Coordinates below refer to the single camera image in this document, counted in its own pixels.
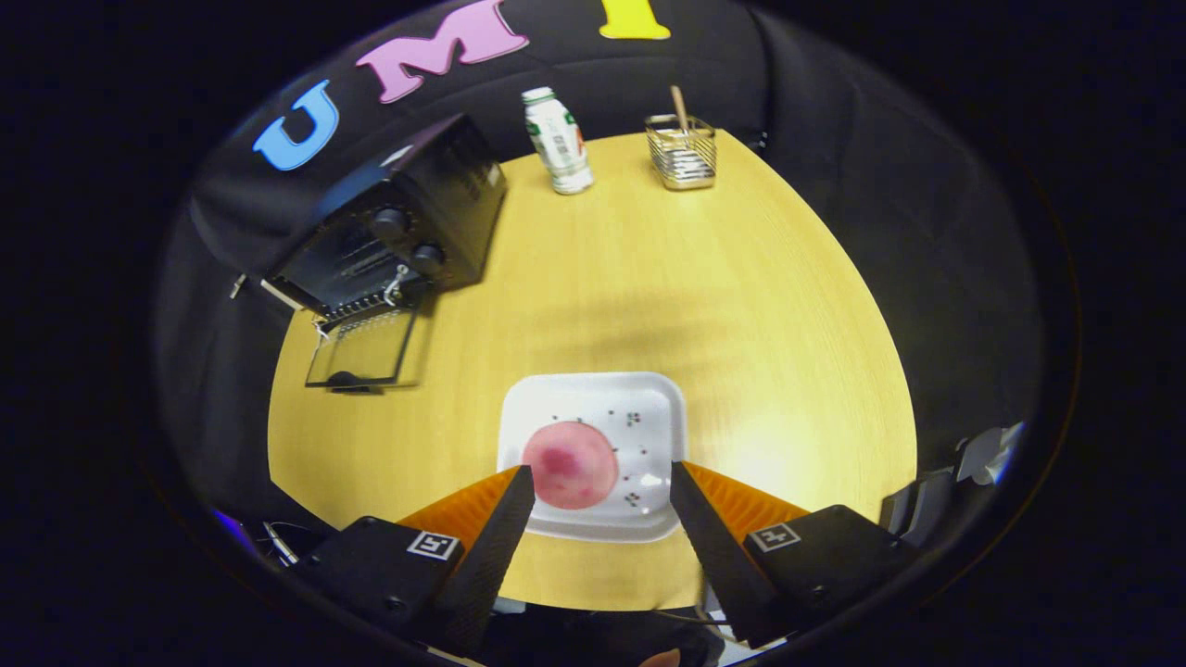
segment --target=white bottle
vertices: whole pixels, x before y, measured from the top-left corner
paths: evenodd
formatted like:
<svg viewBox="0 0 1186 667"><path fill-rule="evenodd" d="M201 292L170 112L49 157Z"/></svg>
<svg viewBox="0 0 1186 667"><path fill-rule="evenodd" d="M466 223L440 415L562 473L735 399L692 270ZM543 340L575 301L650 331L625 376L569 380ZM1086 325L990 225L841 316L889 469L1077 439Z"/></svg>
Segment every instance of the white bottle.
<svg viewBox="0 0 1186 667"><path fill-rule="evenodd" d="M551 88L523 93L527 104L527 133L551 174L551 186L561 195L584 192L593 185L588 153L581 128Z"/></svg>

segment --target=yellow table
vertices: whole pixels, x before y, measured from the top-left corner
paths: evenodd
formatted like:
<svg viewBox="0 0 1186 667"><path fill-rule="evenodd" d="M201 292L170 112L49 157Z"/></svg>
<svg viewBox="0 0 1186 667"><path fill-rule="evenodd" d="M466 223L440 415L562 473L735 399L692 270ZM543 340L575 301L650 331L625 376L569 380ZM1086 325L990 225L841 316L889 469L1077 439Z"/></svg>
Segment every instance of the yellow table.
<svg viewBox="0 0 1186 667"><path fill-rule="evenodd" d="M272 389L273 481L336 527L398 520L496 471L503 396L528 375L652 370L683 390L688 460L805 509L876 521L916 475L893 341L820 218L737 139L707 190L671 192L643 134L589 141L597 184L553 192L540 159L506 163L480 284L416 324L413 387L304 387L317 335L293 317ZM524 534L500 595L598 610L687 606L702 573L678 529L642 545Z"/></svg>

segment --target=blue letter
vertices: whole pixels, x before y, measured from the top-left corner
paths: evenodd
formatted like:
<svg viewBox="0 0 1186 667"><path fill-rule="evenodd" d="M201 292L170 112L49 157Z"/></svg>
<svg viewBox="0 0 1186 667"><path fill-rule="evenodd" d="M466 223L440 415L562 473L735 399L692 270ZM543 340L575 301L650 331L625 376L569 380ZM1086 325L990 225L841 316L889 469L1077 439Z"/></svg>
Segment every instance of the blue letter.
<svg viewBox="0 0 1186 667"><path fill-rule="evenodd" d="M293 110L305 109L313 119L313 133L300 144L289 139L288 133L282 127L285 116L280 116L260 138L255 140L254 151L263 153L272 166L280 171L288 171L307 163L313 155L329 144L333 136L333 131L338 128L338 108L325 94L325 87L330 80L318 83L293 102Z"/></svg>

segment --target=bottle label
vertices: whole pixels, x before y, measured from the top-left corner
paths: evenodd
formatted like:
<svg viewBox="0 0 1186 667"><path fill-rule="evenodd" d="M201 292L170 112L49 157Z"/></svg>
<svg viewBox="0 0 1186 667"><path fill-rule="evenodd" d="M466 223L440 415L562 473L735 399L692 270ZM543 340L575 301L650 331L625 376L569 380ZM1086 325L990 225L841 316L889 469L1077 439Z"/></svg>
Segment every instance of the bottle label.
<svg viewBox="0 0 1186 667"><path fill-rule="evenodd" d="M527 121L527 132L553 179L580 173L588 167L585 139L570 113Z"/></svg>

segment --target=pink letter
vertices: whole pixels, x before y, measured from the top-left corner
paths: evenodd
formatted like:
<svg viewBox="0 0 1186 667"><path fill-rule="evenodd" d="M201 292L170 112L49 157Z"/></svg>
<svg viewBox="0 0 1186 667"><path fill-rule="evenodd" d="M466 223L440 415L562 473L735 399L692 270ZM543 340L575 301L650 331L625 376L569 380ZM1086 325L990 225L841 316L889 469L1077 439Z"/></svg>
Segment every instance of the pink letter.
<svg viewBox="0 0 1186 667"><path fill-rule="evenodd" d="M465 49L459 58L464 64L480 63L517 51L527 46L528 39L511 32L498 13L498 5L502 2L503 0L480 0L466 5L445 17L432 39L397 37L358 58L355 64L370 65L375 70L383 84L383 94L378 101L388 104L425 82L422 76L409 75L403 69L406 65L436 75L445 74L453 62L453 46L458 42Z"/></svg>

